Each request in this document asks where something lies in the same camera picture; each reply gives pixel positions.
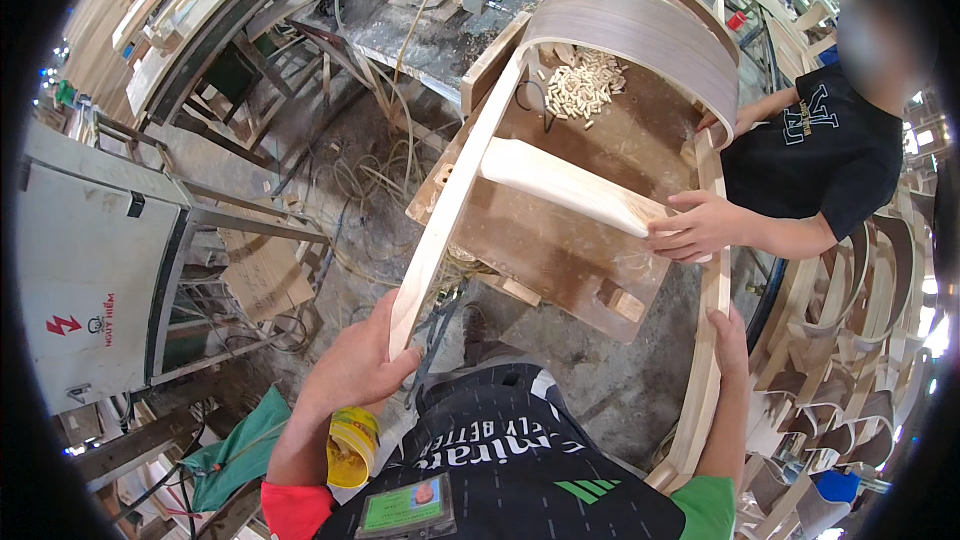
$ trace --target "factory floor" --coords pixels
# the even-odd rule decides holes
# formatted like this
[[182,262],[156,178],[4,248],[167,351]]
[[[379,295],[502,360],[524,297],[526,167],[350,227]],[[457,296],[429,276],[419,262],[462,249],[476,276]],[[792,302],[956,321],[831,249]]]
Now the factory floor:
[[[740,102],[744,104],[763,95],[763,73],[751,59],[741,61]],[[310,108],[305,104],[303,109],[295,109],[296,114],[284,119],[264,141],[268,150],[281,155],[282,174],[290,165],[289,155],[302,150],[299,147],[306,142]],[[431,108],[421,103],[414,118],[425,123],[453,121],[450,108],[425,112]],[[455,129],[448,127],[442,135],[450,138]],[[183,130],[152,125],[147,131],[168,143],[177,172],[187,178],[244,198],[269,196],[280,183],[277,170],[254,166]],[[368,153],[383,158],[391,141],[377,103],[365,92],[326,130],[313,158],[284,190],[284,194],[297,194],[306,205],[306,213],[317,217],[327,234],[337,238],[337,251],[351,261],[353,270],[330,267],[315,301],[323,324],[305,353],[285,354],[263,348],[244,357],[266,382],[276,383],[291,403],[311,367],[340,331],[366,318],[378,296],[402,281],[416,247],[422,228],[406,217],[383,189],[378,187],[361,204],[358,199],[347,198],[349,185],[341,178],[341,188],[333,175],[338,159],[353,166]],[[438,156],[429,148],[422,150],[425,171]],[[749,251],[734,247],[732,255],[733,302],[749,322],[759,298],[746,287],[762,285],[764,273]],[[767,268],[772,262],[767,255],[759,260]],[[570,412],[603,450],[647,471],[654,450],[680,414],[699,296],[699,266],[671,264],[630,344],[611,340],[556,306],[527,306],[481,282],[470,282],[464,301],[481,306],[493,337],[529,351],[546,364]],[[463,335],[459,319],[458,314],[451,322],[432,371],[461,365]],[[414,337],[415,342],[423,340],[422,333]],[[391,398],[381,417],[381,461],[413,423],[402,400],[402,394]]]

